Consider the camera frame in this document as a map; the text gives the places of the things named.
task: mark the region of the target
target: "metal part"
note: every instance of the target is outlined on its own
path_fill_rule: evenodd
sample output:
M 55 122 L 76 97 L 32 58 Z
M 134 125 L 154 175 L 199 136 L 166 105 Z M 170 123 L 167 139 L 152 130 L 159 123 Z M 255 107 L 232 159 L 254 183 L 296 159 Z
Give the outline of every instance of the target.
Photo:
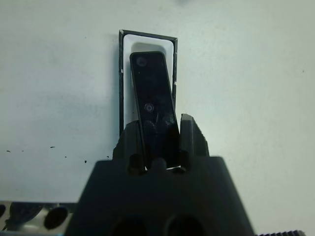
M 73 214 L 73 204 L 0 202 L 0 206 L 5 207 L 0 216 L 0 236 L 64 233 Z M 67 211 L 66 217 L 51 215 L 51 212 L 56 212 L 61 206 Z M 44 222 L 52 225 L 56 220 L 59 225 L 45 227 Z

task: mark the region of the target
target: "white wall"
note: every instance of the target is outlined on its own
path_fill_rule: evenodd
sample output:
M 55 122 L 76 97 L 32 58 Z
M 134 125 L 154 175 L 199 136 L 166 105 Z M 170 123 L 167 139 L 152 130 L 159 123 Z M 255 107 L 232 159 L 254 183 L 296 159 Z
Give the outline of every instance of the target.
M 177 115 L 225 157 L 257 233 L 315 234 L 314 9 L 1 0 L 0 199 L 78 200 L 118 140 L 118 30 L 137 30 L 179 38 Z

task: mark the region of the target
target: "black frame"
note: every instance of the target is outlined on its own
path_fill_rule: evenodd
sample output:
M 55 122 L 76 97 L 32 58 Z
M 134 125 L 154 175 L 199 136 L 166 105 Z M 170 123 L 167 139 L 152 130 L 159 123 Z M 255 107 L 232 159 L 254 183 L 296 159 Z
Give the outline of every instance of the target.
M 130 30 L 119 30 L 119 135 L 122 134 L 124 130 L 124 37 L 128 34 L 150 37 L 150 38 L 158 38 L 169 40 L 174 45 L 173 52 L 173 75 L 172 75 L 172 96 L 174 101 L 174 106 L 176 105 L 176 81 L 177 81 L 177 38 L 151 34 L 151 33 L 143 33 L 136 32 Z

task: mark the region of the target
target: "screw hole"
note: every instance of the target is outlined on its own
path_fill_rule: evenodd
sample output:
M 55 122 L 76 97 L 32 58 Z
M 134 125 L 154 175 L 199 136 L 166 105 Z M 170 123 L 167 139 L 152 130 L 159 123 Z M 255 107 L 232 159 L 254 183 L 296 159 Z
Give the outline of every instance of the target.
M 5 213 L 5 205 L 0 205 L 0 218 L 3 216 L 3 214 Z
M 64 207 L 58 207 L 51 210 L 44 221 L 44 226 L 48 230 L 52 230 L 60 226 L 68 216 L 68 211 Z
M 153 106 L 153 104 L 151 104 L 151 103 L 146 103 L 145 105 L 144 105 L 144 110 L 146 111 L 146 112 L 153 112 L 154 111 L 154 106 Z
M 147 60 L 145 60 L 145 58 L 143 57 L 138 57 L 136 60 L 137 64 L 141 67 L 146 66 L 147 65 Z

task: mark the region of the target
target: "dark spot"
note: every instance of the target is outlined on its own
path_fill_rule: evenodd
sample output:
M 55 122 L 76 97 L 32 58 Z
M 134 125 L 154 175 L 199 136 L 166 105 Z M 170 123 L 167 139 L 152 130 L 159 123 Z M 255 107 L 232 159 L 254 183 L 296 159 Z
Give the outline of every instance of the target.
M 5 205 L 0 205 L 0 218 L 3 216 L 3 214 L 5 213 Z

